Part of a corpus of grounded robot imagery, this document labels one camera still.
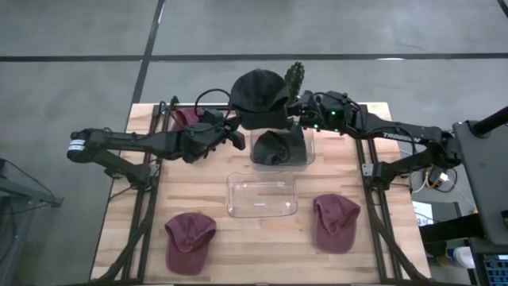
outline black cable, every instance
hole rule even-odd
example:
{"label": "black cable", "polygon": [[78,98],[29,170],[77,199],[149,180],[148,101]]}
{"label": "black cable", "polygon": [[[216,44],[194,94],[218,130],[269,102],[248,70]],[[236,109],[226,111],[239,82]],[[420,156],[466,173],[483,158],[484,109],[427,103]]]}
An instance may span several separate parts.
{"label": "black cable", "polygon": [[323,116],[322,116],[321,114],[319,114],[318,112],[316,112],[316,111],[314,111],[314,110],[307,110],[307,111],[306,111],[306,114],[308,114],[308,113],[311,113],[311,114],[316,114],[316,115],[317,115],[317,116],[321,119],[321,123],[322,123],[322,125],[323,125],[325,128],[328,128],[328,127],[326,126],[326,124],[325,124],[325,122],[326,122],[326,121],[325,121],[325,119],[323,118]]}
{"label": "black cable", "polygon": [[233,108],[233,103],[231,102],[231,94],[228,92],[228,91],[225,91],[221,88],[212,88],[212,89],[209,89],[208,91],[204,91],[203,93],[201,93],[198,98],[196,99],[196,103],[194,104],[194,114],[196,116],[199,116],[198,114],[198,104],[199,104],[199,100],[205,96],[205,95],[208,95],[210,92],[215,92],[215,91],[220,91],[222,92],[223,94],[227,95],[228,96],[228,112],[225,114],[224,118],[227,118],[229,116],[229,113],[231,113],[231,109]]}
{"label": "black cable", "polygon": [[[14,213],[12,205],[10,206],[10,213],[11,214]],[[10,243],[9,243],[9,246],[7,247],[7,250],[2,255],[2,258],[0,258],[0,266],[2,266],[3,261],[7,258],[7,255],[9,255],[9,252],[13,247],[14,241],[16,240],[16,222],[14,221],[14,217],[12,215],[10,217],[10,221],[11,221],[11,225],[12,225],[11,228],[13,231],[13,237],[10,239]]]}
{"label": "black cable", "polygon": [[329,94],[326,94],[326,93],[324,93],[324,92],[320,92],[320,91],[318,91],[318,92],[314,92],[312,95],[323,95],[323,96],[329,97],[329,98],[331,98],[331,99],[335,99],[335,100],[337,100],[337,101],[340,101],[340,99],[336,98],[335,96],[333,96],[333,95],[329,95]]}
{"label": "black cable", "polygon": [[194,104],[194,114],[196,114],[196,116],[199,116],[198,114],[198,104],[199,104],[199,100],[205,96],[205,95],[208,95],[210,92],[213,92],[213,91],[220,91],[222,93],[224,93],[225,95],[228,96],[229,98],[229,102],[228,102],[228,110],[226,111],[225,115],[224,115],[224,118],[219,122],[219,123],[216,123],[214,125],[212,125],[211,127],[208,127],[208,128],[205,128],[205,129],[189,129],[187,126],[185,126],[184,124],[182,124],[182,122],[180,122],[176,117],[175,115],[172,113],[172,110],[169,110],[169,108],[167,107],[167,103],[165,101],[161,101],[160,104],[159,104],[159,109],[161,109],[161,107],[163,106],[165,110],[168,110],[169,112],[169,115],[171,116],[171,118],[173,119],[173,121],[175,121],[176,124],[178,124],[180,127],[182,127],[185,131],[187,132],[193,132],[193,133],[201,133],[201,132],[206,132],[208,130],[212,130],[212,129],[215,129],[217,128],[218,126],[222,126],[224,124],[224,122],[226,121],[226,119],[228,118],[229,114],[231,114],[231,111],[233,109],[233,104],[231,103],[231,94],[228,92],[228,91],[225,91],[223,89],[220,89],[220,88],[213,88],[213,89],[209,89],[208,91],[205,91],[203,93],[201,93],[198,98],[196,99],[196,103]]}
{"label": "black cable", "polygon": [[7,160],[7,159],[3,159],[5,162],[13,165],[13,167],[15,167],[19,172],[21,172],[23,175],[29,177],[32,181],[36,182],[37,184],[39,184],[39,186],[41,186],[44,190],[46,190],[53,198],[55,198],[55,195],[53,195],[53,192],[51,190],[49,190],[46,186],[44,186],[38,179],[32,177],[31,175],[29,175],[27,172],[21,170],[21,168],[19,168],[15,163]]}
{"label": "black cable", "polygon": [[121,195],[121,194],[125,193],[125,192],[126,192],[126,191],[128,191],[128,190],[132,190],[133,188],[135,188],[135,186],[134,186],[134,185],[130,185],[130,187],[127,187],[125,190],[121,190],[121,191],[119,191],[118,193],[116,193],[116,194],[114,194],[114,195],[110,196],[110,198],[108,199],[108,202],[110,202],[110,201],[111,201],[111,199],[113,199],[114,197],[116,197],[116,196],[118,196],[118,195]]}

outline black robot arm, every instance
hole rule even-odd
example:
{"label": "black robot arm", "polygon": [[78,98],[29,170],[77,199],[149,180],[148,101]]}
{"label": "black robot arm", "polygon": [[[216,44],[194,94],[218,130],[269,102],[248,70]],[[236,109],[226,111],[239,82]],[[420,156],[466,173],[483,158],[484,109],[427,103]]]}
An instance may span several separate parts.
{"label": "black robot arm", "polygon": [[239,118],[224,119],[218,110],[205,110],[199,123],[180,131],[153,134],[118,133],[110,129],[84,129],[71,134],[67,158],[76,163],[94,162],[105,167],[113,178],[125,176],[131,184],[150,184],[151,169],[146,164],[132,164],[108,150],[151,153],[166,160],[182,158],[194,163],[206,158],[209,151],[230,140],[233,146],[245,148],[244,135],[237,131]]}
{"label": "black robot arm", "polygon": [[[369,113],[347,94],[335,91],[312,93],[306,91],[297,102],[287,107],[289,115],[300,117],[303,128],[314,128],[347,134],[355,139],[386,139],[409,142],[413,155],[392,163],[366,164],[362,171],[371,177],[373,188],[387,190],[396,177],[436,165],[452,168],[462,161],[458,142],[439,127],[416,126],[391,122]],[[415,145],[424,145],[426,150],[416,153]]]}

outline gray floor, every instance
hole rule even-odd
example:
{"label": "gray floor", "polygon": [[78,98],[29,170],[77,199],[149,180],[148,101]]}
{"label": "gray floor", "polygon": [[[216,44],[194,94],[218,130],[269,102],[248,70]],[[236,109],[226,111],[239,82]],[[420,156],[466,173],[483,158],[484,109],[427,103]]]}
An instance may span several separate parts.
{"label": "gray floor", "polygon": [[[142,55],[156,0],[0,0],[0,56]],[[495,0],[168,0],[154,54],[508,52],[508,19]],[[253,68],[284,73],[291,62],[152,63],[141,96],[194,101],[229,89]],[[388,102],[393,119],[444,129],[508,104],[508,60],[307,61],[304,89],[347,91]],[[0,157],[65,197],[40,209],[18,285],[86,281],[111,180],[65,157],[71,131],[123,130],[140,64],[0,63]],[[223,102],[211,95],[205,101]],[[457,184],[470,200],[464,170]],[[414,183],[420,179],[414,177]],[[415,200],[458,201],[456,189]],[[438,280],[465,272],[433,268]]]}

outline wooden tabletop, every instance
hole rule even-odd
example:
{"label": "wooden tabletop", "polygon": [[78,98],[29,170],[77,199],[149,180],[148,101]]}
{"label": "wooden tabletop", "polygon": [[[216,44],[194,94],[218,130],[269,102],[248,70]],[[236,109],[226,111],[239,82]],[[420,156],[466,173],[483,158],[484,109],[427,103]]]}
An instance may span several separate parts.
{"label": "wooden tabletop", "polygon": [[[370,112],[391,120],[385,102],[367,105]],[[152,107],[152,104],[135,104],[127,132],[147,133]],[[304,171],[293,172],[298,196],[295,214],[275,218],[232,218],[226,210],[228,175],[256,172],[249,158],[249,134],[244,132],[247,142],[244,151],[235,149],[228,142],[218,146],[217,152],[211,153],[207,159],[194,164],[182,160],[164,161],[144,282],[310,284],[379,281],[354,140],[338,133],[314,132],[315,161]],[[376,139],[375,145],[380,160],[393,161],[400,157],[395,141]],[[143,159],[142,153],[122,152],[121,156],[136,164]],[[112,193],[128,186],[125,180],[119,180],[113,185]],[[327,193],[343,195],[362,207],[355,244],[346,254],[323,253],[312,242],[312,199]],[[393,186],[386,194],[397,243],[418,270],[430,276],[410,193],[406,187]],[[127,191],[109,204],[92,278],[101,276],[124,248],[135,198],[135,191]],[[164,223],[175,215],[192,211],[215,219],[217,233],[210,243],[203,271],[198,276],[180,276],[166,269]],[[383,245],[383,252],[390,273],[386,245]],[[133,273],[138,263],[137,255],[134,257]]]}

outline red baseball cap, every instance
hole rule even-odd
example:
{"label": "red baseball cap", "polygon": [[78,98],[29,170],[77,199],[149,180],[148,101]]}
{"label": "red baseball cap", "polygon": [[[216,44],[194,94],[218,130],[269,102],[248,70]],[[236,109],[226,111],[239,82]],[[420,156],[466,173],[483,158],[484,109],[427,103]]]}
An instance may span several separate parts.
{"label": "red baseball cap", "polygon": [[180,131],[183,130],[183,126],[192,126],[199,122],[199,115],[203,115],[203,109],[198,108],[196,110],[198,112],[198,115],[196,115],[193,108],[182,108],[179,110],[173,111],[173,115],[175,115],[178,123],[175,122],[175,124],[171,127],[171,131]]}
{"label": "red baseball cap", "polygon": [[360,206],[335,194],[314,199],[315,243],[327,253],[347,253],[355,242]]}
{"label": "red baseball cap", "polygon": [[198,275],[208,254],[208,245],[217,229],[215,221],[199,213],[179,214],[164,228],[169,234],[166,267],[183,275]]}

